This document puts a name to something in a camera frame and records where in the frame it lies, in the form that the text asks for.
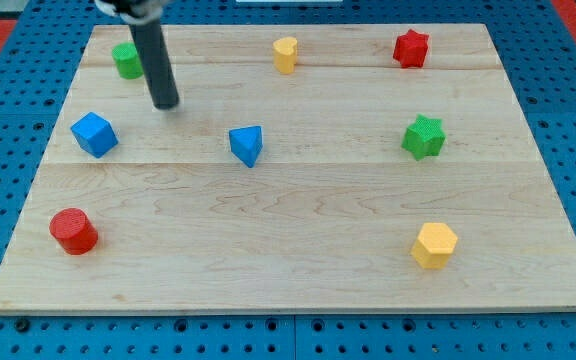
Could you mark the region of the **silver rod mount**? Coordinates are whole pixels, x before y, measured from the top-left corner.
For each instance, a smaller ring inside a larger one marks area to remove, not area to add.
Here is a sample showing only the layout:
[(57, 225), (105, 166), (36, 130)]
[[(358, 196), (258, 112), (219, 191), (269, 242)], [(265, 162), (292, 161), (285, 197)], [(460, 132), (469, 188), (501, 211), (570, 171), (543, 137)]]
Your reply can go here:
[(104, 14), (119, 17), (129, 25), (144, 25), (159, 20), (168, 0), (95, 0)]

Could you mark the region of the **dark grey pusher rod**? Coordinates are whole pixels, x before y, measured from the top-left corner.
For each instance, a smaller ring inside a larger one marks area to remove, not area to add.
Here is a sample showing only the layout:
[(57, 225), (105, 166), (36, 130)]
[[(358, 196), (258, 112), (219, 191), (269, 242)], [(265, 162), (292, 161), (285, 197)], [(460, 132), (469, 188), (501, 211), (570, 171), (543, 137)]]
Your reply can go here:
[(153, 106), (171, 110), (180, 103), (170, 57), (161, 24), (153, 20), (143, 25), (130, 25)]

